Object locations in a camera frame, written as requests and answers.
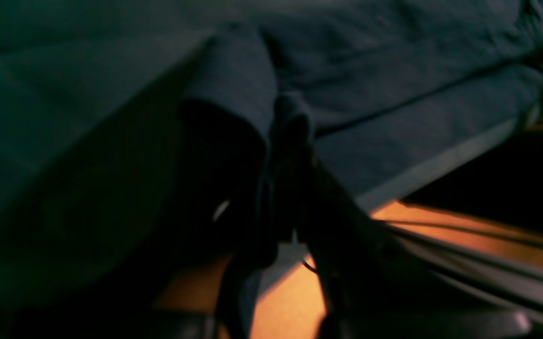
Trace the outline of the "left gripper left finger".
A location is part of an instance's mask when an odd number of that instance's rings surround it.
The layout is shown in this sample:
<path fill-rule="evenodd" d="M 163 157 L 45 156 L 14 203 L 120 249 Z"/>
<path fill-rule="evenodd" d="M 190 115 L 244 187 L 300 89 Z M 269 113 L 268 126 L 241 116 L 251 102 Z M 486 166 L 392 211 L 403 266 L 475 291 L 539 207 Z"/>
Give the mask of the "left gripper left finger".
<path fill-rule="evenodd" d="M 277 258 L 268 178 L 273 148 L 248 125 L 184 127 L 172 211 L 158 236 L 169 254 L 149 303 L 212 321 L 210 339 L 249 339 L 260 281 Z"/>

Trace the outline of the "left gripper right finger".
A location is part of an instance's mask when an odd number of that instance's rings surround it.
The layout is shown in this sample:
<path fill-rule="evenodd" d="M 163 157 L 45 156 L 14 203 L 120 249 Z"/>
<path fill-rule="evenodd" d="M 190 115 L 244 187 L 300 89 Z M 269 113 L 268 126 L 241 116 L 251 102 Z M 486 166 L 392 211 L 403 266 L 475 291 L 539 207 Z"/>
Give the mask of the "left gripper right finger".
<path fill-rule="evenodd" d="M 533 324 L 442 281 L 351 199 L 311 151 L 295 159 L 327 314 L 321 339 L 518 339 Z"/>

